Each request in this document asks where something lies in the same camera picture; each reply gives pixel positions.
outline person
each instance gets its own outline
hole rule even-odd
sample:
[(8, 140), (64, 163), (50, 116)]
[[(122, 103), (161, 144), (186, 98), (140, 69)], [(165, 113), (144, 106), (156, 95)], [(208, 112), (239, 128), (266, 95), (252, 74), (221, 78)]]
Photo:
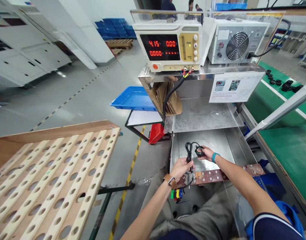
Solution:
[[(202, 147), (204, 147), (205, 156), (198, 159), (216, 163), (253, 209), (255, 218), (251, 230), (253, 230), (254, 240), (303, 240), (301, 234), (290, 224), (292, 220), (288, 220), (271, 197), (245, 170), (214, 153), (208, 147)], [(172, 219), (168, 200), (171, 186), (174, 186), (174, 181), (178, 182), (191, 167), (195, 170), (193, 161), (187, 163), (186, 158), (179, 158), (170, 176), (164, 177), (166, 167), (154, 176), (141, 212), (124, 233), (122, 240), (226, 240), (230, 237), (233, 215), (223, 182), (205, 184), (208, 187), (211, 186), (209, 189), (214, 194), (196, 213), (184, 218)]]
[(189, 0), (189, 11), (193, 11), (194, 0)]
[(161, 10), (176, 11), (176, 8), (173, 4), (173, 0), (162, 0)]
[[(189, 0), (189, 11), (193, 11), (194, 0)], [(185, 14), (185, 20), (193, 20), (195, 16), (193, 14)]]
[[(198, 11), (198, 12), (203, 11), (203, 9), (201, 9), (198, 4), (195, 5), (195, 8), (196, 8), (196, 11)], [(197, 20), (203, 25), (204, 14), (202, 13), (200, 16), (198, 16)]]

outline red led display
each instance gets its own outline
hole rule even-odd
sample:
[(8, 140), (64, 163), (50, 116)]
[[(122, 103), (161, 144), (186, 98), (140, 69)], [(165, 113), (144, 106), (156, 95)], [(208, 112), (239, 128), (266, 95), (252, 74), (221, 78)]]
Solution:
[(176, 46), (176, 42), (175, 41), (166, 41), (166, 46), (167, 47), (175, 47)]
[(151, 56), (162, 56), (162, 51), (149, 51)]
[(140, 38), (150, 61), (179, 61), (181, 59), (176, 34), (141, 34)]
[(149, 41), (149, 44), (152, 46), (152, 47), (159, 47), (160, 46), (160, 44), (159, 44), (159, 42), (158, 41)]

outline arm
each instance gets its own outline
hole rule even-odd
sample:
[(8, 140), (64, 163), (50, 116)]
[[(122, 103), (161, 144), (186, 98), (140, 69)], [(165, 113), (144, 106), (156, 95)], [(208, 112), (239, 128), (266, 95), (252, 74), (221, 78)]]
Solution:
[[(176, 182), (178, 182), (181, 176), (185, 172), (189, 171), (193, 166), (193, 161), (187, 163), (186, 158), (180, 158), (175, 163), (170, 175), (175, 177)], [(148, 239), (152, 231), (154, 223), (160, 214), (169, 194), (171, 192), (171, 187), (166, 181), (164, 181), (158, 188), (152, 199), (148, 202), (147, 206), (140, 212), (135, 221), (124, 233), (121, 240), (142, 240)]]
[[(208, 147), (203, 147), (205, 156), (199, 159), (206, 159), (212, 162), (212, 156), (214, 152)], [(226, 174), (226, 176), (230, 179), (230, 181), (242, 194), (242, 196), (246, 198), (252, 207), (255, 216), (262, 212), (272, 213), (289, 223), (286, 216), (273, 202), (267, 192), (265, 192), (246, 171), (219, 155), (216, 155), (215, 163)]]

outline watch strap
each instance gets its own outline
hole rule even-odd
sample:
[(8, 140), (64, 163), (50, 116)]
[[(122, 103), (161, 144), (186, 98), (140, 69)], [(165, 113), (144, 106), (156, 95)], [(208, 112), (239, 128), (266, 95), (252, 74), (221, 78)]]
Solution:
[(172, 177), (171, 175), (166, 174), (163, 179), (168, 182), (169, 186), (171, 186), (172, 189), (174, 189), (176, 187), (175, 178)]
[(212, 155), (212, 162), (213, 163), (215, 163), (215, 157), (216, 157), (216, 155), (219, 155), (218, 153), (213, 153), (213, 155)]

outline hand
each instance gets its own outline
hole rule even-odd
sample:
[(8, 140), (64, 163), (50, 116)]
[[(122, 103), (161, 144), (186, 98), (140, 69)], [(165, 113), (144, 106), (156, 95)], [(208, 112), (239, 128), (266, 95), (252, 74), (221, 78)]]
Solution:
[(184, 173), (190, 171), (191, 167), (193, 167), (193, 171), (195, 171), (195, 165), (193, 161), (187, 163), (186, 158), (179, 158), (174, 164), (170, 175), (175, 178), (176, 182), (178, 182)]
[(203, 153), (205, 154), (205, 156), (202, 156), (200, 158), (197, 158), (198, 160), (203, 160), (203, 159), (206, 159), (210, 162), (212, 162), (212, 156), (214, 154), (214, 152), (209, 149), (208, 147), (204, 146), (204, 145), (201, 145), (201, 147), (203, 147), (204, 149), (202, 149)]

